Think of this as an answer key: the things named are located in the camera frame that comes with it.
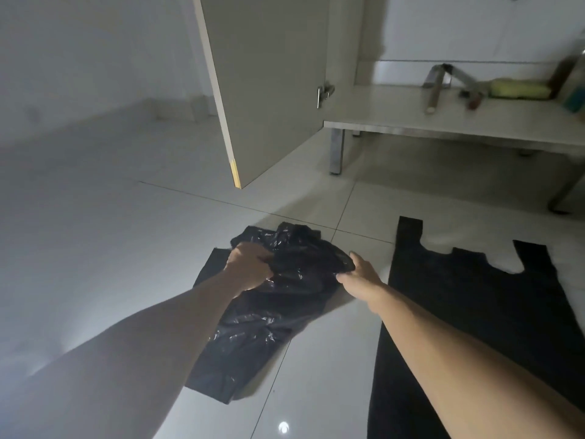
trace yellow sponge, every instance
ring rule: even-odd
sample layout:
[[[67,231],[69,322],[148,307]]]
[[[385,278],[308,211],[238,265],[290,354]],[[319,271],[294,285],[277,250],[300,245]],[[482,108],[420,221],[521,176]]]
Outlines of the yellow sponge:
[[[542,82],[497,78],[490,83],[490,95],[500,98],[546,100],[551,95],[551,88]]]

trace black garbage bag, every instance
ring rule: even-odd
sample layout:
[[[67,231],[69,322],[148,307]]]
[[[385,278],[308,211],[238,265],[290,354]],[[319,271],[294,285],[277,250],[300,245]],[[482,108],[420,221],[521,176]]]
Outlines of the black garbage bag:
[[[232,239],[262,244],[274,253],[274,277],[232,300],[195,363],[186,387],[223,403],[265,366],[278,349],[323,313],[338,289],[336,273],[352,271],[352,259],[321,232],[283,222],[276,231],[247,227]],[[214,249],[195,284],[220,272],[230,250]]]

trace wooden handle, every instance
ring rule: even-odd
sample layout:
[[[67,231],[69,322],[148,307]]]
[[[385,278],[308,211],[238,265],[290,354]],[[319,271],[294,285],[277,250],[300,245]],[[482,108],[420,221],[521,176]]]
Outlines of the wooden handle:
[[[443,79],[445,77],[445,68],[440,67],[437,71],[437,78],[435,79],[435,84],[431,90],[431,96],[429,98],[429,103],[427,105],[427,109],[425,113],[427,114],[434,114],[437,105],[439,104],[439,95],[441,94],[441,89],[443,88]]]

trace forearm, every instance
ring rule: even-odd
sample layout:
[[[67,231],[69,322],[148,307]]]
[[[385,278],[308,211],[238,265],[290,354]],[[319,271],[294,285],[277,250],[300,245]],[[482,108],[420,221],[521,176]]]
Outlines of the forearm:
[[[152,437],[237,291],[220,273],[40,370],[8,401],[19,437]]]
[[[577,438],[582,413],[491,348],[384,286],[370,303],[443,425],[459,438]]]

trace metal table leg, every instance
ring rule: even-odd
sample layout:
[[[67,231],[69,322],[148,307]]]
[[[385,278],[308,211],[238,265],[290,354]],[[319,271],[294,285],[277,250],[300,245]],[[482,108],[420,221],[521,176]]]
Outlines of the metal table leg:
[[[329,151],[329,173],[338,176],[341,174],[343,165],[343,140],[345,132],[343,129],[331,130],[331,149]]]
[[[573,190],[575,185],[581,180],[585,174],[585,159],[579,158],[571,160],[572,166],[569,169],[569,175],[566,182],[560,187],[559,191],[549,200],[547,208],[550,212],[560,215],[569,214],[568,211],[561,211],[557,206],[564,200],[565,197]]]

